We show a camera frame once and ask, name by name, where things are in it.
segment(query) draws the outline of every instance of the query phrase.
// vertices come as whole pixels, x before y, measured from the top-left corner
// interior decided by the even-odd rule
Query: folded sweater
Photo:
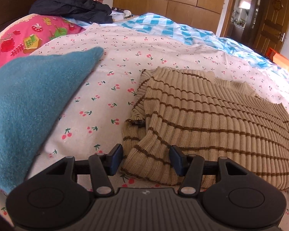
[[[137,101],[123,127],[122,171],[165,185],[182,181],[170,145],[217,161],[226,156],[278,189],[289,188],[289,115],[247,83],[211,72],[158,68],[141,74]],[[203,176],[202,187],[214,183]]]

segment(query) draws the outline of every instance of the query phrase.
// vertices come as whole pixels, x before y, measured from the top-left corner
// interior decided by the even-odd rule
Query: bed
[[[219,78],[248,82],[261,97],[283,103],[289,113],[285,70],[234,41],[151,13],[116,24],[92,24],[85,31],[43,44],[31,55],[66,54],[95,46],[103,47],[104,55],[65,107],[37,154],[29,178],[65,156],[84,160],[122,143],[121,126],[136,102],[142,69],[211,70]],[[122,172],[110,180],[115,188],[163,186]],[[92,190],[89,176],[79,176],[78,183]],[[287,209],[280,228],[289,231],[289,189],[283,194]],[[5,199],[6,193],[0,191],[0,213],[10,221]]]

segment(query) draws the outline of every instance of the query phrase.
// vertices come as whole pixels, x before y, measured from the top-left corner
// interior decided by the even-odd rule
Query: blue and white checkered fabric
[[[136,31],[148,33],[150,35],[170,37],[187,45],[205,44],[215,49],[222,50],[230,55],[240,57],[253,67],[270,70],[286,79],[289,83],[289,73],[286,70],[255,53],[247,46],[230,38],[218,38],[211,31],[192,28],[184,24],[177,24],[169,18],[153,13],[146,13],[137,18],[112,25],[132,28]]]

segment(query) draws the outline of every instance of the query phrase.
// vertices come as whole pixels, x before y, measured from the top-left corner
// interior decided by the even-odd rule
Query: cherry print bed sheet
[[[122,143],[121,126],[135,103],[142,69],[170,66],[211,70],[222,79],[248,82],[260,96],[283,103],[289,112],[289,84],[285,80],[206,45],[190,46],[128,28],[93,24],[78,35],[56,38],[32,54],[65,54],[95,46],[103,47],[104,55],[62,112],[37,154],[30,177],[65,156],[83,160],[95,153],[108,153],[116,143]],[[120,172],[110,180],[115,188],[161,187]],[[92,190],[89,176],[79,176],[78,182]],[[287,210],[280,227],[289,231],[289,189],[283,194]],[[0,192],[0,213],[9,220],[4,192]]]

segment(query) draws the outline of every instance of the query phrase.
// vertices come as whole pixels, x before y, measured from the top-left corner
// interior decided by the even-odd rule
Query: blue blanket
[[[103,49],[16,58],[0,68],[0,188],[23,182],[73,93]]]

